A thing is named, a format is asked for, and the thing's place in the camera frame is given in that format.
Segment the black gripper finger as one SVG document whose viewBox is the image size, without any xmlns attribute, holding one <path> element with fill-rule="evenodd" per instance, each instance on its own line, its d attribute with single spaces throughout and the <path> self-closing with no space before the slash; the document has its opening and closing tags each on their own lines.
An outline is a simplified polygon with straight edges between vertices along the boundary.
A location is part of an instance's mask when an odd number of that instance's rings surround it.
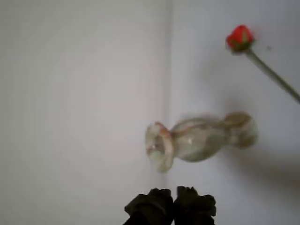
<svg viewBox="0 0 300 225">
<path fill-rule="evenodd" d="M 214 225 L 216 200 L 212 195 L 199 195 L 194 187 L 177 187 L 174 201 L 175 225 Z"/>
<path fill-rule="evenodd" d="M 124 225 L 170 225 L 174 218 L 174 205 L 169 189 L 152 189 L 138 194 L 125 207 L 129 219 Z"/>
</svg>

